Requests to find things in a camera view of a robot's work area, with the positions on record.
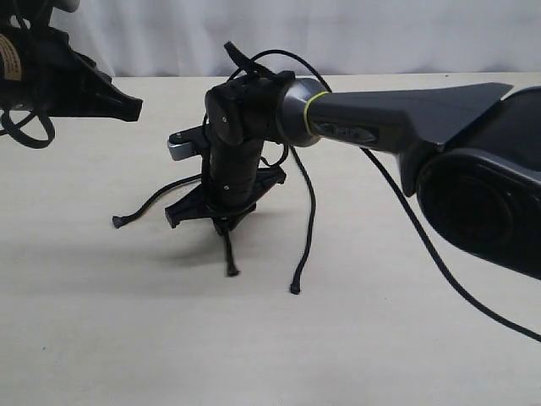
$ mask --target table surface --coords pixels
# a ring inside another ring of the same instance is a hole
[[[292,159],[284,185],[233,233],[242,274],[224,277],[209,221],[171,230],[163,184],[199,171],[167,136],[198,125],[222,78],[117,79],[145,100],[138,123],[56,119],[32,151],[0,140],[2,405],[534,405],[541,347],[477,312],[440,275],[377,170],[330,141],[299,151],[318,213],[303,292],[287,292],[309,212]],[[541,74],[330,77],[335,91],[446,87]],[[280,155],[269,145],[269,159]],[[381,156],[396,176],[390,156]],[[418,211],[415,199],[414,208]],[[541,331],[541,284],[430,232],[476,297]]]

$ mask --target white backdrop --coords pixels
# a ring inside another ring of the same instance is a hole
[[[83,0],[53,24],[117,76],[229,74],[229,40],[324,74],[541,70],[539,0]]]

